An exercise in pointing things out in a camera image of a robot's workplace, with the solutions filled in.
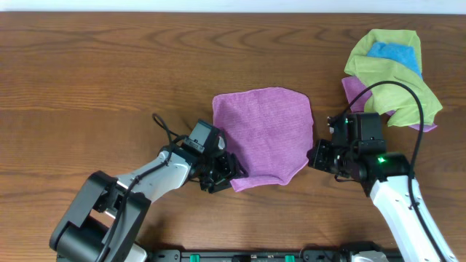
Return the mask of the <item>purple microfibre cloth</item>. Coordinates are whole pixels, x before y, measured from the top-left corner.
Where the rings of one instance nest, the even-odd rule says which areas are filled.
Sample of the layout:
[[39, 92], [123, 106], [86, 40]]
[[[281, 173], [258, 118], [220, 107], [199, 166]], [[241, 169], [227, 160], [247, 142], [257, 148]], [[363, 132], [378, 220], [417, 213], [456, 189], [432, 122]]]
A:
[[213, 125], [225, 132], [227, 150], [248, 173], [231, 181], [236, 192], [286, 186], [307, 165], [314, 120], [306, 95], [267, 87], [220, 94], [212, 105]]

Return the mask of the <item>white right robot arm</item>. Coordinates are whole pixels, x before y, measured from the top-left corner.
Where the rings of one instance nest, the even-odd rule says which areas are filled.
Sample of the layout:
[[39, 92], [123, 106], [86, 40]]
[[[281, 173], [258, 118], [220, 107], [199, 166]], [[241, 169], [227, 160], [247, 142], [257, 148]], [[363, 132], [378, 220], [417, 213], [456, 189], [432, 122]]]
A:
[[310, 167], [333, 174], [338, 182], [362, 186], [387, 222], [403, 260], [457, 260], [409, 173], [407, 158], [388, 153], [384, 140], [319, 140], [307, 156]]

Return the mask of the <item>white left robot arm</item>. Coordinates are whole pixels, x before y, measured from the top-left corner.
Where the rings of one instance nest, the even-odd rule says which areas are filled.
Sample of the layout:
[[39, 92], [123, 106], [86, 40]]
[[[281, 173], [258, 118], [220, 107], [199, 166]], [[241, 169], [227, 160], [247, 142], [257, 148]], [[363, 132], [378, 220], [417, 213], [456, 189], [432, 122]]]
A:
[[148, 250], [135, 238], [151, 204], [192, 178], [212, 194], [247, 175], [227, 151], [202, 154], [165, 146], [155, 160], [128, 174], [91, 174], [52, 232], [49, 246], [58, 261], [148, 261]]

